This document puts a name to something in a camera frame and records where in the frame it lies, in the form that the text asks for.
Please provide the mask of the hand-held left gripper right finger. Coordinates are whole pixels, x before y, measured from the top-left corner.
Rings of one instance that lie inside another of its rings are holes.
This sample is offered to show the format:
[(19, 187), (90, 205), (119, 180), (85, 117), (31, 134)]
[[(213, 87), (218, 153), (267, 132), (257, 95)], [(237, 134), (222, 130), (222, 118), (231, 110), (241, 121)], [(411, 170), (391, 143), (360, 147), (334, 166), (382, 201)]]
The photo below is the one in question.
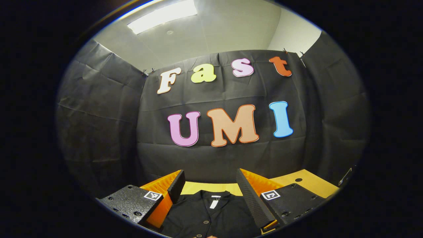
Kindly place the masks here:
[(305, 169), (271, 179), (239, 169), (236, 179), (262, 234), (305, 218), (331, 196), (331, 184)]

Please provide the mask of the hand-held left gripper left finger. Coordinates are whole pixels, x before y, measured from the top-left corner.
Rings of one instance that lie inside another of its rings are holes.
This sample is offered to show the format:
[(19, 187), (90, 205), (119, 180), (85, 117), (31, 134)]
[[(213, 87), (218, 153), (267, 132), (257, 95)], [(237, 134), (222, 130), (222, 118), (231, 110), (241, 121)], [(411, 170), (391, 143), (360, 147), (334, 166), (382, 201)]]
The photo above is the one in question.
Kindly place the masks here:
[(184, 184), (184, 170), (180, 169), (141, 187), (127, 185), (96, 200), (126, 220), (160, 229), (172, 205), (178, 202)]

